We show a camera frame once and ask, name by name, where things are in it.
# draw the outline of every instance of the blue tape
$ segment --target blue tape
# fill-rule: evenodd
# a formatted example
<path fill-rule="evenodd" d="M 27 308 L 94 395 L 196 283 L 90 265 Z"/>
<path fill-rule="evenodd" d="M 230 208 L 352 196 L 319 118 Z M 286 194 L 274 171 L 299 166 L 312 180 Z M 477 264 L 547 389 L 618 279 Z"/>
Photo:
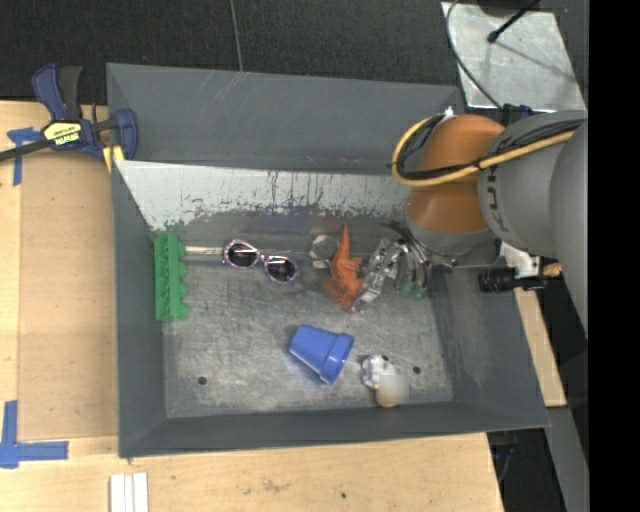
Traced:
<path fill-rule="evenodd" d="M 7 137 L 16 147 L 22 146 L 25 142 L 36 142 L 42 139 L 42 134 L 33 128 L 19 128 L 17 130 L 9 130 Z M 13 186 L 22 183 L 22 156 L 18 155 L 13 164 Z"/>
<path fill-rule="evenodd" d="M 47 441 L 41 443 L 18 443 L 18 402 L 4 404 L 2 442 L 0 443 L 0 468 L 15 469 L 20 462 L 33 460 L 68 459 L 69 441 Z"/>

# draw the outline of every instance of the sunglasses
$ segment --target sunglasses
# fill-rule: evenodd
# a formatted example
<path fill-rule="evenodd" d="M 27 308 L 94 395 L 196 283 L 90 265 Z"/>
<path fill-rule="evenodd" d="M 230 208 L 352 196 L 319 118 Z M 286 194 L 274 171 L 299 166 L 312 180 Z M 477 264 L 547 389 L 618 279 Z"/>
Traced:
<path fill-rule="evenodd" d="M 276 283 L 292 283 L 300 274 L 300 268 L 294 260 L 286 256 L 264 256 L 259 249 L 244 240 L 231 240 L 224 246 L 222 263 L 248 269 L 258 262 L 262 264 L 267 277 Z"/>

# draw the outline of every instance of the wooden table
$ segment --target wooden table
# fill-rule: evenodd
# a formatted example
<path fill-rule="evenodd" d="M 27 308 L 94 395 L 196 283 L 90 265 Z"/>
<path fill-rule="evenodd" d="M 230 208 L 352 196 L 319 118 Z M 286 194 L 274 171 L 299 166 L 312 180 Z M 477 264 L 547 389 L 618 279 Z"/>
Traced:
<path fill-rule="evenodd" d="M 48 120 L 0 102 L 0 150 Z M 19 440 L 68 439 L 69 459 L 0 469 L 0 511 L 105 511 L 109 476 L 136 472 L 152 512 L 503 510 L 485 434 L 120 459 L 106 167 L 44 150 L 23 175 L 0 164 L 0 400 L 18 399 Z M 516 297 L 545 401 L 565 405 L 535 295 Z"/>

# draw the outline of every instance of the orange object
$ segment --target orange object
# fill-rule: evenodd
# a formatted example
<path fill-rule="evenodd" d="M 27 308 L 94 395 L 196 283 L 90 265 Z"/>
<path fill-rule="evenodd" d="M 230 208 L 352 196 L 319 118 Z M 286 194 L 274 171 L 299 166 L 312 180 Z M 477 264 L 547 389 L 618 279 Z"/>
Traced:
<path fill-rule="evenodd" d="M 362 279 L 358 278 L 358 270 L 362 258 L 352 258 L 349 228 L 342 227 L 342 240 L 331 260 L 331 279 L 324 284 L 325 290 L 343 308 L 349 309 L 358 295 Z"/>
<path fill-rule="evenodd" d="M 483 116 L 462 114 L 433 132 L 418 169 L 468 164 L 484 156 L 504 126 Z M 407 213 L 418 226 L 436 233 L 468 233 L 488 229 L 477 192 L 478 173 L 441 185 L 412 187 Z"/>

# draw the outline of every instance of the sunglasses lens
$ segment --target sunglasses lens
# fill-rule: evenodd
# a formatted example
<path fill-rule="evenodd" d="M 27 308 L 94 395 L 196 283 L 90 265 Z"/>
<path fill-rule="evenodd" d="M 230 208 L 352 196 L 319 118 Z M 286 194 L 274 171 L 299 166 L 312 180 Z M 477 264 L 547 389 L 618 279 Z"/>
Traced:
<path fill-rule="evenodd" d="M 293 262 L 280 256 L 269 258 L 265 268 L 273 279 L 281 283 L 291 281 L 296 276 L 296 267 Z"/>
<path fill-rule="evenodd" d="M 227 257 L 236 267 L 250 267 L 258 259 L 258 250 L 245 244 L 233 244 Z"/>

